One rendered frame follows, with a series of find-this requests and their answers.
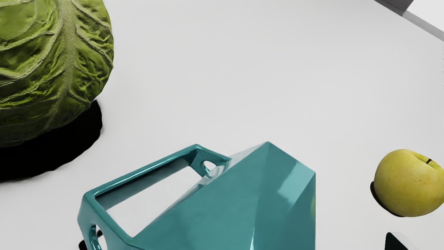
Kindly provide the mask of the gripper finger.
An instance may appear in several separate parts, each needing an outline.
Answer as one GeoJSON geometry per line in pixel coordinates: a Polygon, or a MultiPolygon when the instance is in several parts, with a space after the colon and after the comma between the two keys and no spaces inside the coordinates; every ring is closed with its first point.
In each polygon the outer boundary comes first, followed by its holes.
{"type": "Polygon", "coordinates": [[[421,250],[414,242],[400,232],[387,232],[385,250],[421,250]]]}

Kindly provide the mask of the teal faceted mug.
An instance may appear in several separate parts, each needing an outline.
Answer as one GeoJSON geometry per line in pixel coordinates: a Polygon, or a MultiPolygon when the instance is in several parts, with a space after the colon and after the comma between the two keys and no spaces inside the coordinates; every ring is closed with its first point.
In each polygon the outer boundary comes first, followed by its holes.
{"type": "Polygon", "coordinates": [[[270,142],[220,155],[198,144],[83,195],[87,250],[315,250],[316,174],[270,142]],[[201,179],[138,234],[107,210],[185,167],[201,179]]]}

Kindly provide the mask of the yellow-green apple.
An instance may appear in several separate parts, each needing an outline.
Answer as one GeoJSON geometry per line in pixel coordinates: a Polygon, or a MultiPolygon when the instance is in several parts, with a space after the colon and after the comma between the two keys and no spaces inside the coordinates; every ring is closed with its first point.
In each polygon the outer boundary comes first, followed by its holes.
{"type": "Polygon", "coordinates": [[[392,213],[403,217],[427,215],[444,204],[444,168],[425,155],[397,149],[379,162],[373,188],[392,213]]]}

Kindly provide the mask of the green cabbage head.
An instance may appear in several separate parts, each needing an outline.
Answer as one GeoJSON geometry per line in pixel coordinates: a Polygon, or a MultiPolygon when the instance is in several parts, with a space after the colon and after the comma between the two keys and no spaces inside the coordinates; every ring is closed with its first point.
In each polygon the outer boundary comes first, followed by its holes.
{"type": "Polygon", "coordinates": [[[63,127],[113,69],[103,0],[0,0],[0,148],[63,127]]]}

